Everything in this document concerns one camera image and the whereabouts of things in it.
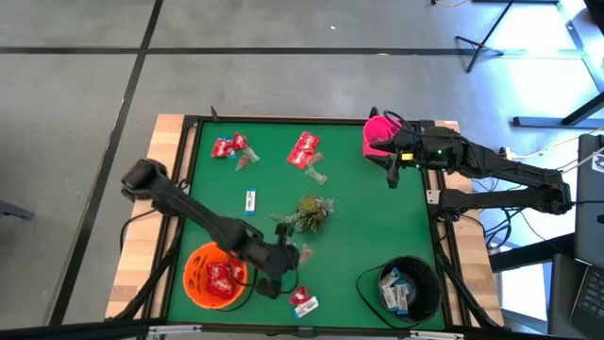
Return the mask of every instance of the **wooden table frame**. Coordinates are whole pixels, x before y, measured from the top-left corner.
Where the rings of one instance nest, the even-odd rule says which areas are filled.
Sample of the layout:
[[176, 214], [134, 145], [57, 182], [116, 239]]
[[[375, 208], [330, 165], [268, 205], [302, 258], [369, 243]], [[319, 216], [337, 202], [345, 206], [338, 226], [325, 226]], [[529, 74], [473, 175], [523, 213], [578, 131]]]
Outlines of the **wooden table frame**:
[[[174, 181], [190, 179], [192, 175], [190, 164], [194, 163], [192, 157], [196, 157], [192, 154], [192, 150], [196, 149], [193, 144], [199, 141], [199, 129], [197, 126], [191, 126], [196, 122], [194, 118], [196, 117], [181, 114], [161, 114], [157, 119], [147, 158], [164, 163], [168, 169], [168, 177]], [[239, 118], [242, 120], [253, 119], [252, 117]], [[283, 122], [287, 123], [288, 120], [296, 119], [298, 118], [283, 117]], [[342, 122], [352, 121], [358, 123], [360, 120], [342, 120]], [[457, 122], [437, 121], [434, 124], [459, 131]], [[180, 162], [176, 162], [177, 154], [182, 155]], [[470, 179], [459, 174], [444, 175], [443, 177], [441, 174], [429, 171], [427, 175], [430, 187], [433, 189], [440, 188], [438, 185], [440, 179], [441, 184], [444, 183], [447, 188], [460, 189], [466, 192], [472, 191]], [[132, 216], [147, 212], [150, 209], [150, 201], [137, 201], [134, 204]], [[468, 215], [478, 218], [478, 213], [475, 211], [469, 212]], [[160, 255], [165, 253], [166, 248], [172, 243], [177, 220], [175, 217], [162, 219], [160, 213], [153, 212], [129, 225], [109, 297], [107, 317], [120, 313], [143, 286], [154, 263], [159, 261]], [[439, 223], [438, 230], [441, 235], [444, 235], [447, 227], [445, 224]], [[461, 274], [465, 284], [487, 314], [495, 322], [503, 325], [481, 226], [471, 219], [462, 219], [449, 226], [447, 234], [451, 234], [454, 242], [456, 242], [457, 253], [450, 252], [450, 241], [444, 239], [442, 245], [445, 253], [453, 264], [455, 264], [456, 255], [459, 256], [458, 263], [461, 266]], [[144, 317], [161, 317], [163, 315], [163, 310], [166, 308], [163, 301], [164, 291], [166, 288], [170, 289], [169, 280], [167, 280], [168, 274], [164, 273], [159, 281], [154, 292], [153, 303], [146, 304], [145, 308], [137, 313], [137, 318], [142, 315]], [[460, 308], [461, 305], [455, 288], [448, 278], [446, 278], [445, 290], [448, 296], [445, 299], [447, 301], [445, 306], [448, 305], [450, 308], [449, 320], [445, 319], [445, 324], [446, 321], [449, 321], [450, 325], [477, 326], [477, 321], [471, 315], [469, 316], [470, 319], [467, 319], [467, 309]]]

